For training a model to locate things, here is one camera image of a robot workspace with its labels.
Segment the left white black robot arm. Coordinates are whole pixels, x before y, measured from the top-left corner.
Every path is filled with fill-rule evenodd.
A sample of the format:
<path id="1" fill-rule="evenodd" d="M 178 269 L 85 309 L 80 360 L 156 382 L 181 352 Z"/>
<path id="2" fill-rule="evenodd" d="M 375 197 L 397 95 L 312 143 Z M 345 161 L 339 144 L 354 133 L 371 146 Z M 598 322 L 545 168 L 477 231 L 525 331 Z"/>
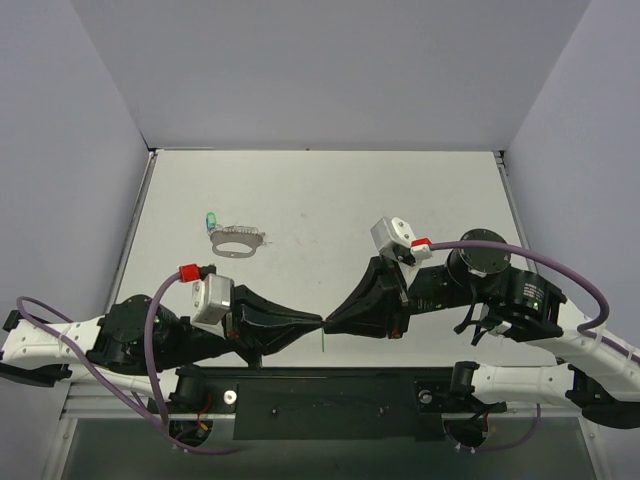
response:
<path id="1" fill-rule="evenodd" d="M 134 295 L 103 316 L 52 324 L 11 312 L 3 329 L 1 375 L 23 385 L 50 388 L 60 381 L 89 378 L 77 355 L 114 384 L 125 386 L 147 376 L 144 332 L 157 372 L 235 353 L 251 367 L 323 325 L 321 316 L 269 302 L 244 286 L 198 281 L 192 289 L 193 311 L 180 317 L 167 307 L 147 312 L 151 297 Z"/>

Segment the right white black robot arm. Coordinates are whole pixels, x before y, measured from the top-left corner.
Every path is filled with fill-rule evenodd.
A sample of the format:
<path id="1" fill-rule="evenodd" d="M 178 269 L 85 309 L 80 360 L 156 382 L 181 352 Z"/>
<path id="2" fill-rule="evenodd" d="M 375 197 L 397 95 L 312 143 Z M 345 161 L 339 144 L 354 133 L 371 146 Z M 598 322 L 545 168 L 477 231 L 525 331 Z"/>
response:
<path id="1" fill-rule="evenodd" d="M 327 334 L 396 339 L 415 315 L 464 308 L 456 333 L 501 337 L 551 353 L 556 364 L 498 367 L 460 361 L 446 394 L 468 409 L 527 402 L 576 408 L 614 429 L 639 425 L 639 352 L 606 327 L 603 293 L 574 270 L 486 229 L 454 242 L 415 236 L 397 220 L 372 232 L 378 254 L 326 319 Z"/>

